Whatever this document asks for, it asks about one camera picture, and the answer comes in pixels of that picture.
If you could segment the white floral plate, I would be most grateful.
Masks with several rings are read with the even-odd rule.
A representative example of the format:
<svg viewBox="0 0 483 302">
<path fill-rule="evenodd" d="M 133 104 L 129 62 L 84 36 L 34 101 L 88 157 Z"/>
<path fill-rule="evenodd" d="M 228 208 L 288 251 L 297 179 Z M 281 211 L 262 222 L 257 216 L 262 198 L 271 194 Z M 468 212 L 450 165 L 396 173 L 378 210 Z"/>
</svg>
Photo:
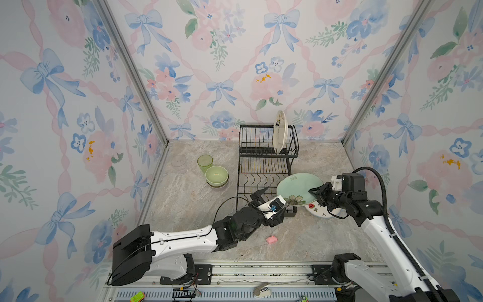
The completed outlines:
<svg viewBox="0 0 483 302">
<path fill-rule="evenodd" d="M 334 209 L 331 211 L 332 214 L 330 214 L 326 207 L 320 206 L 317 202 L 305 205 L 304 207 L 310 212 L 310 214 L 324 219 L 335 218 L 335 216 L 343 218 L 347 215 L 347 212 L 340 208 Z"/>
</svg>

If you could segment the pale green plate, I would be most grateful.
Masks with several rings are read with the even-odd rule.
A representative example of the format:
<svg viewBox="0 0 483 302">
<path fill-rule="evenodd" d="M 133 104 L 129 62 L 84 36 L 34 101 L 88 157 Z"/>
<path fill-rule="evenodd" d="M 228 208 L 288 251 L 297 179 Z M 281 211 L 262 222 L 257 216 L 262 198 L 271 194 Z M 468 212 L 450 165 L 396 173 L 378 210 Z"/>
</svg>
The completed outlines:
<svg viewBox="0 0 483 302">
<path fill-rule="evenodd" d="M 297 173 L 283 179 L 277 186 L 277 195 L 282 196 L 289 206 L 305 206 L 316 201 L 309 190 L 323 185 L 313 174 Z"/>
</svg>

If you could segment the light green ceramic bowl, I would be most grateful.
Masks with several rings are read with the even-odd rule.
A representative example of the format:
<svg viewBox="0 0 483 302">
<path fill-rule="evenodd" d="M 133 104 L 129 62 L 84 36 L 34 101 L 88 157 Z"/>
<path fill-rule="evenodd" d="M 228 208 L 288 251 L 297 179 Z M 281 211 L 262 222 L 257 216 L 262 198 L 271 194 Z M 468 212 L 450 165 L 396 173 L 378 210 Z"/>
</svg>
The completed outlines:
<svg viewBox="0 0 483 302">
<path fill-rule="evenodd" d="M 228 171 L 221 166 L 212 166 L 205 173 L 205 179 L 212 186 L 225 184 L 229 179 Z"/>
</svg>

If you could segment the green glass cup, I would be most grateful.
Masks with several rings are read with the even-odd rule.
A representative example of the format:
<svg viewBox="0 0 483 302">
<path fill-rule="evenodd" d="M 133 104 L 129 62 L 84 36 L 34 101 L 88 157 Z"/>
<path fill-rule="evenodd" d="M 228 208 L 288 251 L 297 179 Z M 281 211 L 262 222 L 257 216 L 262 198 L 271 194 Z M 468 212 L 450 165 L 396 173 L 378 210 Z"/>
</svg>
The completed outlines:
<svg viewBox="0 0 483 302">
<path fill-rule="evenodd" d="M 210 154 L 203 154 L 198 157 L 197 164 L 203 174 L 213 166 L 213 157 Z"/>
</svg>

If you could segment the cream patterned plate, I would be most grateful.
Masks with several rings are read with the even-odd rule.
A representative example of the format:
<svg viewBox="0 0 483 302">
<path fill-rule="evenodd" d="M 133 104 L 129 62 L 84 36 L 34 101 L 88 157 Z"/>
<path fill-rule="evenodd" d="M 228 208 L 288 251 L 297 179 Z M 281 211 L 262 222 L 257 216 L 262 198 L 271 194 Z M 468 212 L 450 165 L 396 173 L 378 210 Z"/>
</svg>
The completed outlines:
<svg viewBox="0 0 483 302">
<path fill-rule="evenodd" d="M 286 121 L 286 115 L 282 110 L 277 112 L 273 129 L 272 144 L 275 153 L 280 154 L 285 147 L 286 139 L 288 137 L 288 124 Z"/>
</svg>

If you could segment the clear glass cup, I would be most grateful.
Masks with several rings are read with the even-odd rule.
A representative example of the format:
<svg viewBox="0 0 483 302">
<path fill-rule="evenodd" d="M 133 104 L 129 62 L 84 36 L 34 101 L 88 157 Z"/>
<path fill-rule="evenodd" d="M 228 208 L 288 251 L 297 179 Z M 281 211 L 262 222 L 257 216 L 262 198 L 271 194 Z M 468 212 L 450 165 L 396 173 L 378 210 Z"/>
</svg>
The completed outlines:
<svg viewBox="0 0 483 302">
<path fill-rule="evenodd" d="M 184 166 L 186 162 L 187 162 L 187 157 L 184 154 L 173 156 L 173 158 L 171 159 L 171 165 L 175 168 Z"/>
</svg>

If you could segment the red white patterned bowl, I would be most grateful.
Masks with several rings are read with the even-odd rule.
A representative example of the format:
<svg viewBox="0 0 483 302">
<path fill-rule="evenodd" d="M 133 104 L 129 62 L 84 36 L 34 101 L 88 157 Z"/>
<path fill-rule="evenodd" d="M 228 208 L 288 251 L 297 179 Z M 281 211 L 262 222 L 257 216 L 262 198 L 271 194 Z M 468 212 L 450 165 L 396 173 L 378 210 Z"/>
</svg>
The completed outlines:
<svg viewBox="0 0 483 302">
<path fill-rule="evenodd" d="M 219 185 L 219 186 L 212 186 L 211 184 L 208 184 L 208 186 L 209 186 L 210 188 L 214 189 L 214 190 L 218 190 L 218 189 L 222 189 L 222 188 L 226 187 L 226 186 L 227 186 L 227 184 L 228 184 L 228 183 L 226 182 L 225 184 L 221 184 L 221 185 Z"/>
</svg>

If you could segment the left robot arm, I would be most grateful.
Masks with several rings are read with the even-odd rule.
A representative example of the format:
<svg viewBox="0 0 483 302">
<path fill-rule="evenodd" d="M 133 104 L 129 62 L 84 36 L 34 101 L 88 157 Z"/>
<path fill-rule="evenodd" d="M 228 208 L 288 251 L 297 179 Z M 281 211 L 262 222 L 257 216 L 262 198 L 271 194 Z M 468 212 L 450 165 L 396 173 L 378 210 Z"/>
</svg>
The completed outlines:
<svg viewBox="0 0 483 302">
<path fill-rule="evenodd" d="M 265 201 L 264 190 L 251 194 L 246 205 L 207 227 L 183 232 L 153 231 L 137 226 L 113 245 L 109 286 L 124 286 L 145 274 L 186 283 L 195 275 L 194 253 L 222 252 L 246 241 L 261 226 L 275 227 L 284 221 L 287 203 L 282 196 Z"/>
</svg>

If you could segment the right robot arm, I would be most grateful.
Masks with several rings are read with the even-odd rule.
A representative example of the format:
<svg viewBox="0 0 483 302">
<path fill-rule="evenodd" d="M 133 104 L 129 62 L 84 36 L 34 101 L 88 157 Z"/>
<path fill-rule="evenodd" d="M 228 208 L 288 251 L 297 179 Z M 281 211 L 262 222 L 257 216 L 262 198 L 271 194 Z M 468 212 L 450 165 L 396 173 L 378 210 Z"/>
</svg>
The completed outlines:
<svg viewBox="0 0 483 302">
<path fill-rule="evenodd" d="M 389 219 L 384 183 L 380 184 L 382 201 L 369 200 L 359 172 L 334 176 L 309 192 L 328 211 L 341 208 L 353 218 L 378 248 L 395 282 L 378 275 L 354 253 L 334 257 L 332 279 L 339 284 L 354 283 L 376 301 L 458 301 L 455 291 L 443 289 L 397 234 Z"/>
</svg>

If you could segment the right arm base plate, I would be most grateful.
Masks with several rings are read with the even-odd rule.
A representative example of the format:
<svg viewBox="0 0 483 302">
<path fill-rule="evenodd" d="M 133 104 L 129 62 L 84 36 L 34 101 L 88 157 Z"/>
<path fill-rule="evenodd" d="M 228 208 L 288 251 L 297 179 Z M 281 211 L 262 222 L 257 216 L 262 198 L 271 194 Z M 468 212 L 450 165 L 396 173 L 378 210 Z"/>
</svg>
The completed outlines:
<svg viewBox="0 0 483 302">
<path fill-rule="evenodd" d="M 333 279 L 333 267 L 331 264 L 314 264 L 311 266 L 312 273 L 308 279 L 316 285 L 336 285 Z"/>
</svg>

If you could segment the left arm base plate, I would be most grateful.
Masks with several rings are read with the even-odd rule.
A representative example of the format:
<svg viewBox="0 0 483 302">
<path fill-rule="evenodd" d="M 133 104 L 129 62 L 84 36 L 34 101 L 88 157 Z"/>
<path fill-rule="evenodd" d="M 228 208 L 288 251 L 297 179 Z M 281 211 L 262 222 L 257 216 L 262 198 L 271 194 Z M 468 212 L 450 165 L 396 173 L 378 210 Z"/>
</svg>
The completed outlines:
<svg viewBox="0 0 483 302">
<path fill-rule="evenodd" d="M 177 279 L 169 279 L 161 277 L 161 285 L 210 285 L 213 276 L 213 265 L 211 264 L 195 264 L 192 268 L 187 269 L 187 273 Z"/>
</svg>

